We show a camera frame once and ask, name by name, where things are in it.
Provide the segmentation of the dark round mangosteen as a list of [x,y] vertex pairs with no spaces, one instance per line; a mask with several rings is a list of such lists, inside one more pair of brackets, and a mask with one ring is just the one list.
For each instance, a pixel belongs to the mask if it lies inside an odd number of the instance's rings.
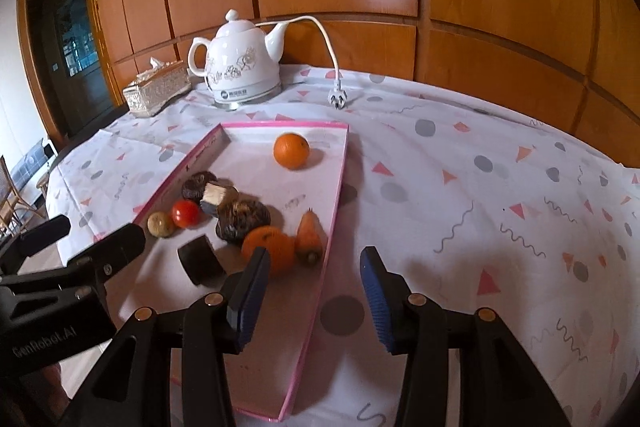
[[206,185],[216,182],[218,178],[210,171],[199,171],[191,174],[181,187],[181,196],[183,199],[192,200],[197,204],[203,198]]

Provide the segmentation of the white ceramic electric kettle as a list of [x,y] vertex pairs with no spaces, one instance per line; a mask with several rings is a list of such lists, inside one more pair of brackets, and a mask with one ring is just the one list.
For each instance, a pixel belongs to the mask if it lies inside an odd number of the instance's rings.
[[205,80],[214,103],[225,108],[255,101],[281,86],[280,60],[289,22],[269,32],[234,9],[213,39],[195,37],[186,62],[190,73]]

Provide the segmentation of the patterned white tablecloth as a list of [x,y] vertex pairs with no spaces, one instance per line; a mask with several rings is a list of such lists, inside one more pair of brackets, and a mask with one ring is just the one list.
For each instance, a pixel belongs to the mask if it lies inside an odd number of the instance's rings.
[[160,115],[124,116],[53,170],[63,259],[137,212],[224,122],[347,124],[326,276],[290,426],[387,426],[405,361],[378,341],[362,248],[447,309],[494,309],[574,426],[603,426],[639,373],[639,173],[559,130],[444,89],[286,66],[283,91],[234,113],[198,86]]

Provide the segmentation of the red cherry tomato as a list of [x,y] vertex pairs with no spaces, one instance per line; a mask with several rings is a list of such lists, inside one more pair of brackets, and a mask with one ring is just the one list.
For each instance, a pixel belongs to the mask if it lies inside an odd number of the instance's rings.
[[201,221],[201,209],[190,199],[179,199],[171,207],[171,219],[180,229],[195,228]]

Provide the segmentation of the small yellow-green fruit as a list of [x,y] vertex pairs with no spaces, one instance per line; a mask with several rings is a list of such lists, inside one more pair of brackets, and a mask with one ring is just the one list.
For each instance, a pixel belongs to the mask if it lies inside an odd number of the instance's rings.
[[153,237],[167,239],[174,234],[176,226],[169,213],[158,210],[149,214],[146,228]]

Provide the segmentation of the wooden chair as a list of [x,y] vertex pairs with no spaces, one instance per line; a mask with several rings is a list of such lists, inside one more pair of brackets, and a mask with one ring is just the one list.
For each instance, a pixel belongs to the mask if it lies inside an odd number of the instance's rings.
[[11,178],[6,160],[1,157],[1,233],[15,236],[26,228],[28,215],[44,219],[46,215],[21,195]]

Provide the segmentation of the pink-edged white tray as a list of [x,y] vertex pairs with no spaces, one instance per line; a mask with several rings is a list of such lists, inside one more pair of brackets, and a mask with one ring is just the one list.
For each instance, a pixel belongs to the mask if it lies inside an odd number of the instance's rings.
[[186,180],[213,173],[206,213],[168,239],[148,236],[144,253],[106,284],[122,323],[140,307],[189,306],[241,271],[256,247],[271,274],[250,343],[226,365],[233,406],[284,421],[302,375],[329,258],[348,142],[347,124],[273,120],[224,122],[209,131],[134,218],[144,227],[167,210]]

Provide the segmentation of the orange carrot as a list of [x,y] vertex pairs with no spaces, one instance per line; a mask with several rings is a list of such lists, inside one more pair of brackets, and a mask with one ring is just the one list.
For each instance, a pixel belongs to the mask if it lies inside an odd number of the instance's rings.
[[314,210],[308,209],[300,218],[296,237],[295,254],[306,267],[318,263],[324,253],[323,231]]

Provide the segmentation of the silver tissue box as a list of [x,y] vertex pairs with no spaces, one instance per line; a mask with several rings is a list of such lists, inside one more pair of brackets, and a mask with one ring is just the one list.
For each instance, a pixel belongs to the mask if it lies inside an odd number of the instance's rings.
[[183,61],[163,62],[150,58],[150,67],[140,72],[122,90],[129,112],[138,118],[153,117],[177,96],[192,89]]

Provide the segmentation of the large dark wrinkled fruit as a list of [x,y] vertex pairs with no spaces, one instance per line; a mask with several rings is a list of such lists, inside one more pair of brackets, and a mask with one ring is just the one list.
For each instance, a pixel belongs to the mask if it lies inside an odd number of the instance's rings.
[[237,199],[218,208],[216,234],[226,243],[241,246],[250,231],[266,225],[270,212],[259,200]]

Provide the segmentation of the large orange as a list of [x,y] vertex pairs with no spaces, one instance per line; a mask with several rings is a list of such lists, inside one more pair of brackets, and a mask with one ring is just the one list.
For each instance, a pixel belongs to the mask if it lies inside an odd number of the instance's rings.
[[279,229],[266,225],[250,231],[241,246],[241,256],[245,262],[250,261],[256,248],[264,248],[269,254],[269,276],[272,279],[282,277],[295,268],[295,239]]

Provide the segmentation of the dark cut fruit chunk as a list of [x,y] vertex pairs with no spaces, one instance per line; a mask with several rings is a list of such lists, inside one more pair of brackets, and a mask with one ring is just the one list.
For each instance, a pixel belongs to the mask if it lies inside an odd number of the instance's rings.
[[216,281],[227,274],[206,235],[183,244],[177,254],[183,271],[196,286]]

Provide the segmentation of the dark wooden door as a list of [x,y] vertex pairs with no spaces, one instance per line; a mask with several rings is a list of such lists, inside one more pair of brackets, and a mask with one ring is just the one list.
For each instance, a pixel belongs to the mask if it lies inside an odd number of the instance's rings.
[[18,44],[47,137],[62,148],[124,105],[93,0],[16,0]]

